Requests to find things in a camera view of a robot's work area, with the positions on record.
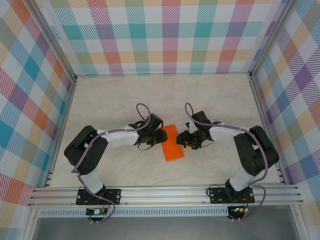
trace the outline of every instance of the metal rail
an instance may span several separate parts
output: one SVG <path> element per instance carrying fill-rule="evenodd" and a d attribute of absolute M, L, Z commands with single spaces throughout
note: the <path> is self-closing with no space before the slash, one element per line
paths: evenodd
<path fill-rule="evenodd" d="M 206 194 L 207 185 L 194 186 L 128 186 L 108 187 L 110 189 L 122 189 L 120 205 L 117 208 L 132 207 L 199 207 L 199 206 L 238 206 L 239 204 L 210 204 Z M 300 205 L 302 196 L 296 185 L 281 183 L 263 184 L 266 189 L 264 205 Z M 79 208 L 75 204 L 78 187 L 62 188 L 35 188 L 31 196 L 30 208 Z M 263 198 L 263 190 L 253 187 L 255 203 L 258 205 Z"/>

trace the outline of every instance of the orange block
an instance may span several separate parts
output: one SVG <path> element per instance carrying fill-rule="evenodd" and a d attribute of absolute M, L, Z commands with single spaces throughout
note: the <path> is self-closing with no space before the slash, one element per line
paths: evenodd
<path fill-rule="evenodd" d="M 176 144 L 178 131 L 176 125 L 164 126 L 163 130 L 166 132 L 168 140 L 161 143 L 165 160 L 167 162 L 182 159 L 185 157 L 182 146 Z"/>

